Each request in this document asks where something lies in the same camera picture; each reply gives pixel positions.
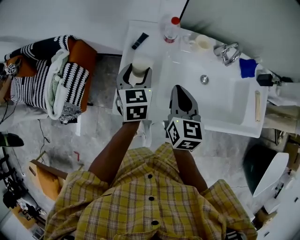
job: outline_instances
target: chrome faucet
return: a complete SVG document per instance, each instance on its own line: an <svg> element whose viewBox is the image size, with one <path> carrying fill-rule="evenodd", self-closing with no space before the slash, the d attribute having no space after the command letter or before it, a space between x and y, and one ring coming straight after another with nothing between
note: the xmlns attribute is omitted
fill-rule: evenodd
<svg viewBox="0 0 300 240"><path fill-rule="evenodd" d="M223 44L221 46L217 46L214 48L214 54L219 57L221 56L223 59L223 62L225 66L231 65L233 62L235 62L241 55L241 52L239 49L236 50L234 55L231 58L228 58L227 52L229 51L230 48L238 48L239 44L238 43L232 43L230 45Z"/></svg>

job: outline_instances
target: cream colored cup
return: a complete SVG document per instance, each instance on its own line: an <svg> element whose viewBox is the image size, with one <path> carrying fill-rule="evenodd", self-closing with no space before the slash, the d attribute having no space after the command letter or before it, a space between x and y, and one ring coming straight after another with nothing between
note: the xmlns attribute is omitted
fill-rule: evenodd
<svg viewBox="0 0 300 240"><path fill-rule="evenodd" d="M192 50L206 51L211 49L210 38L205 35L199 35L195 40L189 40L188 43Z"/></svg>

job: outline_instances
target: yellow plaid shirt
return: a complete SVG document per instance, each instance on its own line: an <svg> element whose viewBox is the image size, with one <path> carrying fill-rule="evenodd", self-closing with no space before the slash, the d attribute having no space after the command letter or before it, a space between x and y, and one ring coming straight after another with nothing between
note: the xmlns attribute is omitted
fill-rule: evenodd
<svg viewBox="0 0 300 240"><path fill-rule="evenodd" d="M198 193L183 184L170 144L154 154L128 150L111 184L90 172L69 174L49 213L45 240L224 239L226 228L256 231L224 180Z"/></svg>

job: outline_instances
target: red bottle cap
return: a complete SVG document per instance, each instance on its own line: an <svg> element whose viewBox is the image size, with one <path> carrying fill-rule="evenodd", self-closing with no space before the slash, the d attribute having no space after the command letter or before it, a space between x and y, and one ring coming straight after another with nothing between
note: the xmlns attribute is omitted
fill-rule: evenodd
<svg viewBox="0 0 300 240"><path fill-rule="evenodd" d="M178 17L173 17L171 23L174 25L178 25L180 23L180 19Z"/></svg>

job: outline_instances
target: white sink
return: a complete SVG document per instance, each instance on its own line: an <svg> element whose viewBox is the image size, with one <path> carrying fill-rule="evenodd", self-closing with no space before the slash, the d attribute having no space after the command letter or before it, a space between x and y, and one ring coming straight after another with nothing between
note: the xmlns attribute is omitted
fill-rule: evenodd
<svg viewBox="0 0 300 240"><path fill-rule="evenodd" d="M208 76L208 84L200 82L201 75ZM156 98L158 108L169 109L171 91L176 84L192 94L203 118L233 124L243 122L249 81L241 79L240 73L230 67L180 51L176 56L167 56L163 62Z"/></svg>
<svg viewBox="0 0 300 240"><path fill-rule="evenodd" d="M194 34L181 29L181 35ZM131 45L145 32L147 40L134 51ZM216 40L210 39L212 46ZM239 61L226 67L217 58L213 50L192 52L184 41L167 44L162 39L156 23L132 21L129 26L120 69L132 63L136 54L153 60L152 102L148 119L164 121L170 114L169 103L171 90L179 84L187 89L196 99L204 128L206 130L259 137L263 127L268 88L261 87L254 78L240 76ZM259 64L256 70L263 69ZM207 85L200 83L201 75L207 75ZM260 121L255 121L255 91L260 92ZM119 114L115 104L112 112Z"/></svg>
<svg viewBox="0 0 300 240"><path fill-rule="evenodd" d="M242 54L241 58L249 59ZM256 70L263 69L258 65ZM200 77L207 75L204 85ZM179 84L187 89L198 103L207 130L259 137L267 104L268 88L260 87L254 78L241 78L237 60L226 67L213 50L192 52L183 42L180 51L167 52L162 61L156 95L156 108L169 112L171 91ZM261 120L255 121L255 91L261 94Z"/></svg>

